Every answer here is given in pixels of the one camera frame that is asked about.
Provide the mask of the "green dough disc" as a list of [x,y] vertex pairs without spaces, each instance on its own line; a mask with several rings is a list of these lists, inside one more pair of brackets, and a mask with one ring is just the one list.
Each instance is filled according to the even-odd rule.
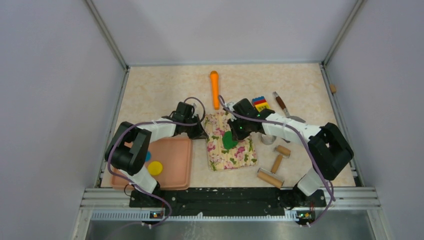
[[233,139],[231,131],[226,131],[222,136],[222,145],[225,150],[230,150],[238,145],[238,141]]

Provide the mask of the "floral cutting board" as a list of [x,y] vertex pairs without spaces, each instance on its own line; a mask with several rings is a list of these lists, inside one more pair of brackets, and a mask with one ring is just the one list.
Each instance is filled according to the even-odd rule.
[[231,114],[226,111],[207,114],[203,120],[206,139],[207,164],[214,172],[253,167],[258,163],[257,153],[252,138],[249,136],[238,141],[236,147],[226,150],[222,137],[231,131],[228,120]]

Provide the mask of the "round metal cutter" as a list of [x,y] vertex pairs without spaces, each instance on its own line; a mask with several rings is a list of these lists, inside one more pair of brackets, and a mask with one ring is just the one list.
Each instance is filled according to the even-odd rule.
[[269,134],[260,135],[260,141],[267,146],[272,145],[276,141],[276,139],[277,137],[274,135],[269,135]]

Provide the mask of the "metal spatula wooden handle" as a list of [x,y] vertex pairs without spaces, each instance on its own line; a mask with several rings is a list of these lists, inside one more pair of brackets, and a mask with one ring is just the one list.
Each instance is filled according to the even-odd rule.
[[290,114],[290,112],[289,112],[289,110],[288,110],[285,102],[282,100],[282,98],[279,96],[279,94],[276,91],[274,91],[272,94],[273,94],[276,102],[278,103],[278,105],[282,109],[282,111],[283,111],[283,113],[284,113],[284,115],[285,115],[286,118],[295,120],[295,121],[300,122],[300,123],[305,123],[306,122],[304,119],[302,119],[302,118],[300,118],[298,116],[294,116],[294,115],[291,115]]

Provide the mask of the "wooden double-ended roller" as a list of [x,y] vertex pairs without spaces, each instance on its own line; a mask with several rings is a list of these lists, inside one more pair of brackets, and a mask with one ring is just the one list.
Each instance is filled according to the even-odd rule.
[[258,169],[256,176],[265,183],[270,184],[275,188],[281,189],[283,187],[284,181],[279,178],[276,173],[279,170],[283,158],[289,158],[291,156],[291,150],[282,145],[278,145],[274,148],[274,152],[277,153],[277,156],[275,157],[270,170],[261,167]]

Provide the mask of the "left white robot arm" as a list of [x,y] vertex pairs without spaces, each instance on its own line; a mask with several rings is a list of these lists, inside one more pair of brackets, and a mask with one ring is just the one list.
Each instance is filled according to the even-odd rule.
[[195,114],[193,105],[180,101],[170,115],[157,120],[135,124],[122,122],[104,153],[107,171],[142,192],[141,200],[147,206],[156,206],[161,198],[156,190],[158,181],[145,167],[149,145],[183,133],[191,140],[207,139],[202,120]]

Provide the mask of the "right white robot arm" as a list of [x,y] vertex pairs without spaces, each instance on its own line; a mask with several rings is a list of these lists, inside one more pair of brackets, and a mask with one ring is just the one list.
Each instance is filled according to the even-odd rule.
[[297,182],[293,200],[307,206],[314,192],[324,186],[335,199],[330,186],[340,172],[353,159],[354,152],[341,130],[334,123],[323,126],[300,122],[276,113],[271,109],[258,111],[248,99],[226,103],[218,97],[223,109],[231,116],[228,120],[232,138],[242,141],[252,133],[275,136],[303,146],[312,163],[311,169]]

